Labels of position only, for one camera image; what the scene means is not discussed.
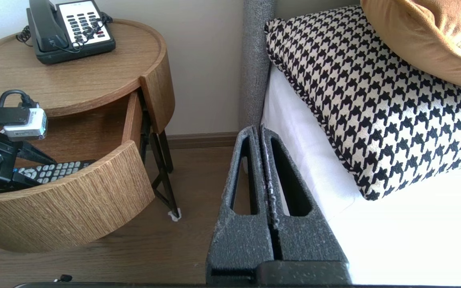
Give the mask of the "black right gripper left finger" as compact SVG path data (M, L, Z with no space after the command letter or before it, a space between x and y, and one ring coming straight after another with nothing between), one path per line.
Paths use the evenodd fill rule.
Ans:
M242 159L249 175L249 215L234 211ZM257 268L274 259L269 206L258 132L255 126L237 136L222 194L219 215L206 257L207 284L257 284Z

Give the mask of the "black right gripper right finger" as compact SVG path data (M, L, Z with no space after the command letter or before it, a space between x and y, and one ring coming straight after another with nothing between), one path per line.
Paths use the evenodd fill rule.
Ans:
M348 260L280 136L261 126L261 154L274 257Z

